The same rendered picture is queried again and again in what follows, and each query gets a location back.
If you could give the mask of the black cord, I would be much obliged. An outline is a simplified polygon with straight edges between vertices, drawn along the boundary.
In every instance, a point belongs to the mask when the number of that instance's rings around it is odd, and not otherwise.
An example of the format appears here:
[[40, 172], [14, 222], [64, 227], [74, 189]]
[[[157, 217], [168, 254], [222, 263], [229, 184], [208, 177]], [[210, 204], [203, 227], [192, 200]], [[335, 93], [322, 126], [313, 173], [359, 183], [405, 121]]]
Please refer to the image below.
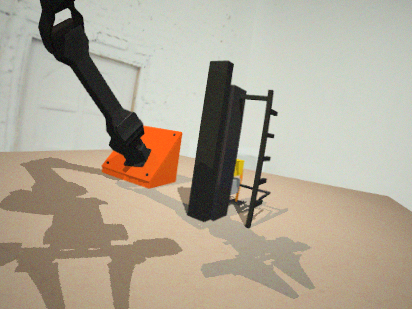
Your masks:
[[[239, 179], [239, 178], [235, 178], [235, 177], [234, 177], [231, 195], [233, 195], [233, 194], [235, 194], [235, 193], [238, 193], [238, 191], [239, 191], [239, 186], [253, 190], [253, 187], [240, 184], [241, 180], [242, 180], [242, 179]], [[260, 197], [258, 198], [259, 200], [261, 200], [261, 199], [265, 198], [266, 196], [268, 196], [269, 194], [271, 194], [270, 191], [263, 191], [263, 190], [260, 190], [260, 189], [258, 190], [258, 192], [260, 192], [260, 193], [263, 193], [263, 192], [264, 192], [264, 193], [265, 193], [265, 194], [263, 194], [262, 196], [260, 196]]]

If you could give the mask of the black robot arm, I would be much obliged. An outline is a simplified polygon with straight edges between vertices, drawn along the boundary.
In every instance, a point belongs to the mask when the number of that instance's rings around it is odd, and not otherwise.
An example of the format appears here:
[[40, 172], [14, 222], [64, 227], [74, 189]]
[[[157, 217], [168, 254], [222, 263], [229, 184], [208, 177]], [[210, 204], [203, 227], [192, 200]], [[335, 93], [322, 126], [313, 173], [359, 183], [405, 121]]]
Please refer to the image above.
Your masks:
[[[137, 114], [123, 109], [89, 55], [89, 39], [84, 32], [83, 15], [75, 0], [40, 0], [39, 32], [46, 50], [56, 60], [71, 67], [106, 119], [109, 146], [125, 157], [124, 166], [144, 167], [151, 149], [142, 142], [143, 122]], [[71, 18], [55, 26], [55, 14], [70, 9]]]

